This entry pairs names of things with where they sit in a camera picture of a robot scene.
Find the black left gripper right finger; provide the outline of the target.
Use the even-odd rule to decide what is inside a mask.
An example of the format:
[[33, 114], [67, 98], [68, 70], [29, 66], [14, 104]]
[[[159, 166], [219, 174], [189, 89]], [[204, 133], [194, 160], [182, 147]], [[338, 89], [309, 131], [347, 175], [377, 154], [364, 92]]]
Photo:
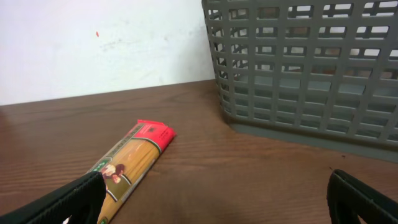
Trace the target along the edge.
[[343, 170], [331, 173], [326, 199], [332, 224], [397, 224], [397, 202]]

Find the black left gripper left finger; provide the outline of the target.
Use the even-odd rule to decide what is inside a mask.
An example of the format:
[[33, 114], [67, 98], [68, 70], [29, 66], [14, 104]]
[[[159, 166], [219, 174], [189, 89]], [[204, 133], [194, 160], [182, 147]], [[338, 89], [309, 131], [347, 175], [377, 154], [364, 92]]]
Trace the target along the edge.
[[7, 223], [97, 223], [106, 196], [103, 176], [89, 172], [53, 192], [1, 216]]

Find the grey plastic basket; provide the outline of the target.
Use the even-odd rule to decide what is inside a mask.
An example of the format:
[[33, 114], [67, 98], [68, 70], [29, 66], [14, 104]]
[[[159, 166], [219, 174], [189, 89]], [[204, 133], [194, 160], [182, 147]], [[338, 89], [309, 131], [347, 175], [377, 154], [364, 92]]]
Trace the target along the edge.
[[203, 0], [224, 120], [397, 161], [397, 0]]

